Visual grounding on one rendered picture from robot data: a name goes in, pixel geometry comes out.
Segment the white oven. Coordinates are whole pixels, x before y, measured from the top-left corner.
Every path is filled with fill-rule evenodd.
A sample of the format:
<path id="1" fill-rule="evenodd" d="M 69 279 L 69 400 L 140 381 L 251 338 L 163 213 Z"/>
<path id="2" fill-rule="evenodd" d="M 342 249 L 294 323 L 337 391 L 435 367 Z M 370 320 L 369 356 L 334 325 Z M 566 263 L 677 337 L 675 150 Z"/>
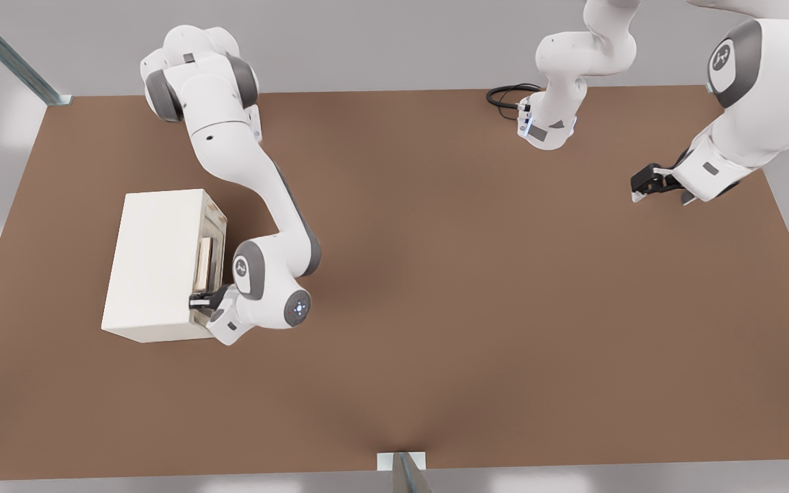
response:
<path id="1" fill-rule="evenodd" d="M 227 219 L 201 188 L 126 194 L 101 328 L 140 343 L 209 339 L 194 294 L 222 285 Z"/>

